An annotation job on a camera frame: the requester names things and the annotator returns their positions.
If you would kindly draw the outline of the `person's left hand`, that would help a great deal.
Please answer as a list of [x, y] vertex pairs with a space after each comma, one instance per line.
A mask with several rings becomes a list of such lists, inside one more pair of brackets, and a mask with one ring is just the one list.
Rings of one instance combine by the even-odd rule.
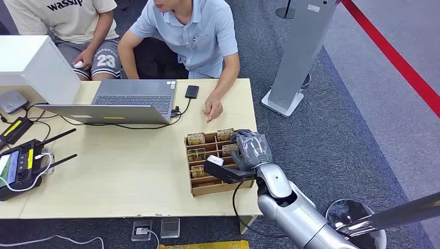
[[82, 69], [88, 71], [92, 66], [92, 60], [94, 57], [95, 51], [91, 48], [86, 48], [84, 51], [82, 51], [72, 62], [72, 64], [75, 66], [79, 62], [82, 62]]
[[207, 123], [210, 123], [215, 118], [219, 117], [223, 112], [223, 105], [220, 97], [210, 94], [205, 101], [204, 114], [207, 116]]

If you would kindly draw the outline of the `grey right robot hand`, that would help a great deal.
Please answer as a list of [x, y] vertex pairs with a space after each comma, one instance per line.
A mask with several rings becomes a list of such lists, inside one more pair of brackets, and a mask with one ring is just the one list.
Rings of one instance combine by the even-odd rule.
[[238, 145], [238, 151], [232, 150], [231, 157], [241, 171], [250, 171], [264, 163], [274, 163], [264, 134], [240, 129], [231, 135], [230, 141]]

